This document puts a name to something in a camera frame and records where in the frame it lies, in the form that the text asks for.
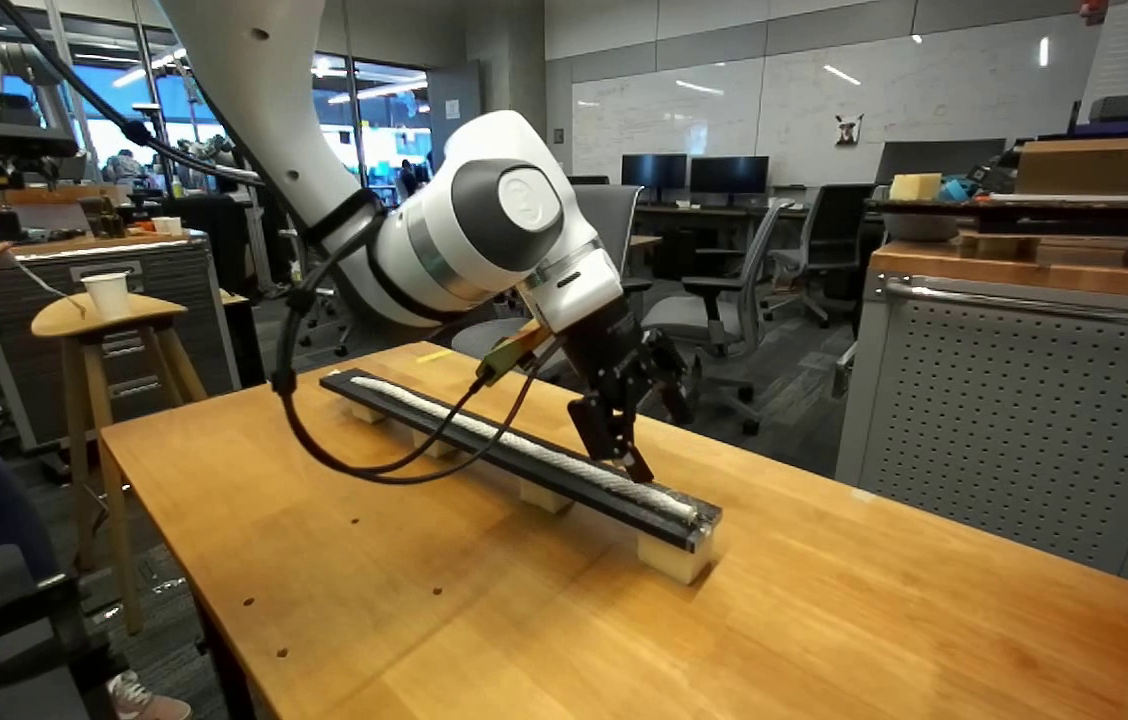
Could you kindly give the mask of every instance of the wooden stool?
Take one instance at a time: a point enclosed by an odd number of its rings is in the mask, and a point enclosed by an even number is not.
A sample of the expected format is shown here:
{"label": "wooden stool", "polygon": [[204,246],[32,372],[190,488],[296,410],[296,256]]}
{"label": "wooden stool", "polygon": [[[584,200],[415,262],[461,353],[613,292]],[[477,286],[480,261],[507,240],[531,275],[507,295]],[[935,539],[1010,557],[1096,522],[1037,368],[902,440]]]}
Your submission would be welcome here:
{"label": "wooden stool", "polygon": [[130,295],[130,311],[121,320],[100,320],[93,311],[88,292],[64,295],[37,311],[32,337],[55,339],[64,355],[64,401],[68,401],[68,447],[71,447],[71,488],[77,488],[77,565],[78,573],[93,566],[93,513],[100,509],[108,521],[108,546],[121,581],[123,625],[141,633],[141,602],[134,602],[134,576],[130,576],[130,545],[123,521],[123,484],[108,453],[100,454],[100,484],[102,494],[88,484],[88,432],[114,418],[108,368],[102,368],[102,337],[130,328],[149,346],[149,359],[160,377],[167,404],[189,404],[204,395],[204,382],[178,346],[170,320],[183,317],[183,302],[167,302],[155,295]]}

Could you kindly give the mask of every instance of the wooden table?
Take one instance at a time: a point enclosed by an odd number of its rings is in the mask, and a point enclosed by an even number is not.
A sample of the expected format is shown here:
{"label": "wooden table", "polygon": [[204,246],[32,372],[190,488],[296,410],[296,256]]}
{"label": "wooden table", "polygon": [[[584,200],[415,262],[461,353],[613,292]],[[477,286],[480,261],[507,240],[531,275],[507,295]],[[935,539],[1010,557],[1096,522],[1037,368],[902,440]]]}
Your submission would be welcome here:
{"label": "wooden table", "polygon": [[[444,401],[472,377],[430,342],[360,368]],[[344,460],[402,447],[316,377],[296,401]],[[518,429],[578,447],[560,401],[534,387]],[[265,387],[102,429],[279,715],[1128,715],[1128,581],[653,418],[640,447],[724,509],[701,588],[496,480],[338,480]]]}

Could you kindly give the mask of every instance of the floor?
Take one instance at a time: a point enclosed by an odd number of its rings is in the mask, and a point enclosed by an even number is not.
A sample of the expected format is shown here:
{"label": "floor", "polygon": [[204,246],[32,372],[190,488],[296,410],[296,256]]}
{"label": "floor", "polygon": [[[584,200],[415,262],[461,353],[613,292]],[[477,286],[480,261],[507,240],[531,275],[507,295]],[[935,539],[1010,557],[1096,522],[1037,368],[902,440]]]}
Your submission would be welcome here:
{"label": "floor", "polygon": [[[757,346],[748,355],[708,359],[708,372],[727,372],[757,382],[757,406],[762,415],[758,432],[745,434],[740,422],[727,418],[701,422],[697,432],[830,476],[839,418],[842,418],[842,377],[836,377],[836,359],[853,342],[853,331],[847,324],[819,328],[801,307],[795,295],[772,292],[769,298],[772,302]],[[252,311],[254,311],[265,362],[271,368],[284,302],[261,298]],[[296,368],[334,362],[338,355],[344,355],[344,337],[334,311],[328,317],[319,311],[319,320],[304,328],[304,339],[296,346]],[[2,418],[0,418],[0,454],[27,484],[37,513],[51,529],[59,558],[68,565],[71,494],[64,488],[59,454],[14,453],[10,429]],[[82,602],[93,625],[108,633],[112,646],[128,654],[128,662],[141,671],[149,687],[189,700],[198,720],[229,715],[215,671],[198,650],[204,633],[183,576],[176,573],[167,546],[145,521],[134,521],[134,539],[145,546],[149,629],[141,637],[128,637],[121,629],[112,573],[82,576]]]}

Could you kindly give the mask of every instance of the wooden tabletop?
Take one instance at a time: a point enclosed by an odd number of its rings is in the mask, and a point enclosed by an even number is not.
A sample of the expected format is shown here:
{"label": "wooden tabletop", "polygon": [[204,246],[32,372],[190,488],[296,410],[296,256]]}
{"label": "wooden tabletop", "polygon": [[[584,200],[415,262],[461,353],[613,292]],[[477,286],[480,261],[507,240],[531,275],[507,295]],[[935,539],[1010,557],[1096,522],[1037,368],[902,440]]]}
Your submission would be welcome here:
{"label": "wooden tabletop", "polygon": [[[356,362],[444,401],[472,377],[430,342]],[[402,447],[316,377],[296,401],[344,460]],[[556,387],[518,429],[578,447]],[[279,715],[1128,715],[1128,581],[653,418],[655,476],[724,509],[701,588],[501,480],[333,476],[267,387],[102,429],[102,447]]]}

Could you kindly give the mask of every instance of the cable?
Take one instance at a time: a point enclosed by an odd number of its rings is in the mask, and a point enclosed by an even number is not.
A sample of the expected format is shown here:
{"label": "cable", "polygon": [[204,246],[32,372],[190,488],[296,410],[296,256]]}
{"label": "cable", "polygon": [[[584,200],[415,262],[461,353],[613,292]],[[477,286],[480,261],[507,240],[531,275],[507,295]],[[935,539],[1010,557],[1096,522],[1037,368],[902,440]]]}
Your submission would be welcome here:
{"label": "cable", "polygon": [[10,267],[19,267],[39,292],[59,295],[59,298],[77,302],[78,317],[88,317],[88,307],[82,307],[77,295],[51,286],[51,285],[47,285],[39,270],[32,270],[19,256],[9,256],[9,261],[10,261]]}
{"label": "cable", "polygon": [[351,251],[360,251],[383,225],[383,208],[373,210],[373,221],[364,227],[351,231],[348,245],[338,245],[308,281],[296,281],[292,292],[289,292],[289,317],[284,317],[284,328],[279,328],[279,342],[276,342],[276,372],[271,372],[271,390],[279,395],[284,404],[284,415],[289,415],[289,429],[292,434],[308,447],[308,454],[316,454],[319,464],[344,471],[344,476],[360,476],[360,480],[383,480],[387,471],[418,460],[441,434],[444,429],[456,418],[456,410],[485,387],[480,378],[449,406],[449,415],[427,432],[427,440],[387,464],[344,464],[334,460],[333,453],[322,453],[316,444],[316,434],[304,429],[304,418],[296,415],[296,404],[292,404],[292,390],[296,390],[296,368],[292,368],[292,346],[296,346],[296,337],[299,337],[299,324],[304,317],[313,311],[316,302],[316,286],[322,285],[322,275]]}
{"label": "cable", "polygon": [[[383,476],[383,471],[360,471],[360,469],[344,464],[338,454],[333,454],[328,447],[319,447],[316,434],[299,422],[299,415],[296,415],[296,406],[292,406],[292,395],[284,395],[284,415],[289,415],[289,429],[292,429],[292,434],[299,440],[299,447],[304,447],[313,460],[319,460],[322,469],[333,469],[333,471],[356,476],[356,480],[364,480],[364,484],[383,484],[383,488],[435,484],[435,480],[444,480],[444,476],[456,476],[456,471],[480,464],[480,460],[488,454],[488,447],[501,444],[501,434],[517,422],[517,415],[518,415],[518,406],[524,406],[524,401],[526,401],[526,387],[531,387],[534,372],[549,362],[549,355],[553,355],[553,353],[543,353],[543,355],[526,368],[526,377],[524,377],[524,382],[518,382],[518,390],[517,390],[517,404],[507,406],[507,415],[496,422],[496,432],[493,432],[472,454],[463,454],[463,460],[456,460],[456,464],[449,464],[449,469],[435,469],[435,471],[418,471],[418,476]],[[444,434],[444,429],[450,422],[456,406],[461,406],[461,404],[450,404],[450,410],[430,429],[427,444]]]}
{"label": "cable", "polygon": [[102,118],[112,118],[130,145],[145,145],[145,147],[155,147],[160,155],[176,158],[176,164],[189,164],[189,167],[198,167],[208,174],[223,174],[223,181],[237,181],[237,183],[261,183],[254,171],[242,171],[242,167],[229,167],[229,164],[208,164],[198,155],[189,155],[170,145],[162,145],[160,135],[153,135],[153,126],[145,118],[130,118],[123,111],[114,111],[102,94],[94,94],[82,74],[55,56],[55,46],[25,20],[19,8],[10,8],[10,0],[0,0],[0,12],[9,14],[9,24],[14,24],[14,33],[37,44],[37,50],[44,56],[44,64],[64,81],[71,82]]}

